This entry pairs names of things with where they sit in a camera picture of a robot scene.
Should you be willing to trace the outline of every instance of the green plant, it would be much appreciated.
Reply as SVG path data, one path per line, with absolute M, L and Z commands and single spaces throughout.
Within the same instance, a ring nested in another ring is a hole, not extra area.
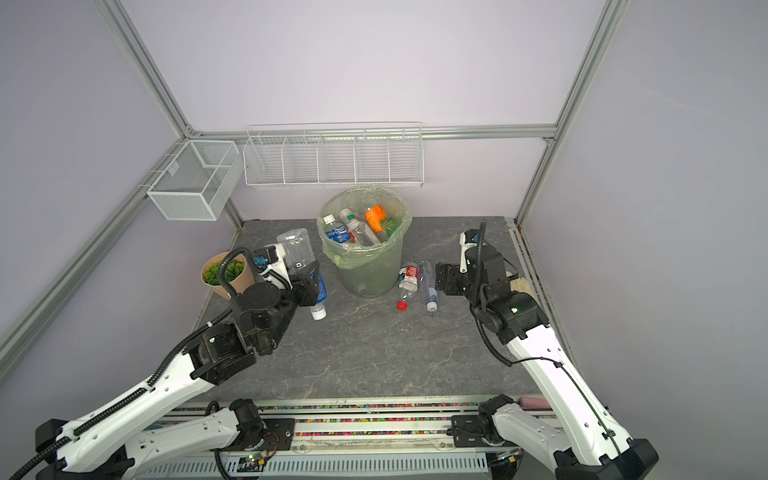
M 219 274 L 219 265 L 220 263 L 211 264 L 208 271 L 203 274 L 205 283 L 208 285 L 219 284 L 219 280 L 217 279 L 217 275 Z M 224 272 L 224 277 L 227 278 L 227 282 L 231 282 L 235 280 L 243 272 L 243 270 L 245 270 L 245 263 L 230 262 L 230 264 L 227 265 L 227 270 Z

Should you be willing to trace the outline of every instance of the orange can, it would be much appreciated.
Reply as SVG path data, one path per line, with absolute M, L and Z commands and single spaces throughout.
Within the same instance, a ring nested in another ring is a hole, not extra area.
M 386 216 L 386 212 L 382 206 L 378 204 L 370 207 L 366 211 L 366 220 L 368 220 L 368 225 L 371 226 L 373 233 L 379 233 L 382 231 L 382 226 L 379 224 L 379 222 L 384 220 Z

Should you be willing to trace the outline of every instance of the white bottle cap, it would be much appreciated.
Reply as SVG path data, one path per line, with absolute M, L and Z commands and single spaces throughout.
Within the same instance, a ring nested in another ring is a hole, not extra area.
M 312 318 L 314 318 L 315 320 L 322 320 L 322 319 L 326 318 L 326 306 L 325 305 L 321 305 L 321 307 L 323 308 L 322 310 L 313 310 L 312 311 Z

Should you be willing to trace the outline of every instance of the white mesh basket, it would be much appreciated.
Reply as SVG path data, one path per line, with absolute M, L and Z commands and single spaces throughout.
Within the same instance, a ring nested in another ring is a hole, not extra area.
M 168 220 L 216 220 L 242 174 L 235 142 L 189 140 L 147 194 Z
M 261 131 L 248 137 L 243 147 L 243 164 L 246 184 L 251 187 L 424 183 L 420 127 L 278 133 Z

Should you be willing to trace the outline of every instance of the plant pot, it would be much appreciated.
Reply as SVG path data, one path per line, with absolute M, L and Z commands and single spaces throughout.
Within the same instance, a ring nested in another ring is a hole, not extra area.
M 214 263 L 221 263 L 221 260 L 224 260 L 224 257 L 226 257 L 229 254 L 229 252 L 219 253 L 214 258 L 208 260 L 205 265 L 203 265 L 203 269 L 200 271 L 200 280 L 202 280 L 203 283 L 205 283 L 205 286 L 213 290 L 214 292 L 221 295 L 223 298 L 229 300 L 230 294 L 227 293 L 227 291 L 224 289 L 221 285 L 210 285 L 209 283 L 205 282 L 205 273 L 210 269 L 210 266 Z M 246 288 L 253 285 L 255 282 L 253 281 L 253 272 L 250 271 L 250 268 L 248 268 L 248 263 L 245 261 L 245 257 L 241 254 L 234 258 L 233 261 L 245 263 L 245 269 L 243 272 L 237 276 L 235 280 L 232 280 L 230 284 L 232 287 L 237 291 L 238 293 L 242 293 Z

